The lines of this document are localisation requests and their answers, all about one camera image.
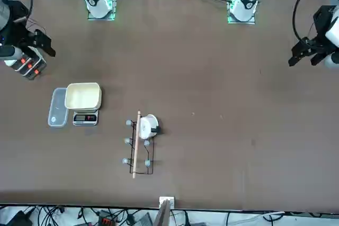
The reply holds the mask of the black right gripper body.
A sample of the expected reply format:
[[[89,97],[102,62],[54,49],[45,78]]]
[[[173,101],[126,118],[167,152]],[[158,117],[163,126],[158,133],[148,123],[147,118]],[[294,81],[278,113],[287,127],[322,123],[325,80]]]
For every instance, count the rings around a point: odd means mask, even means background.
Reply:
[[[11,4],[11,41],[33,41],[34,33],[26,28],[29,10],[20,1],[10,1]]]

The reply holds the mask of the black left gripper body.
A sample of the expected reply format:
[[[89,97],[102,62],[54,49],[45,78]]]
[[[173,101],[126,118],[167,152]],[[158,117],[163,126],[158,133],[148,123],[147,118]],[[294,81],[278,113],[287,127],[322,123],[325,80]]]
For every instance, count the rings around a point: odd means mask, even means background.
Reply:
[[[313,15],[316,36],[312,46],[324,50],[338,49],[338,5],[322,5]]]

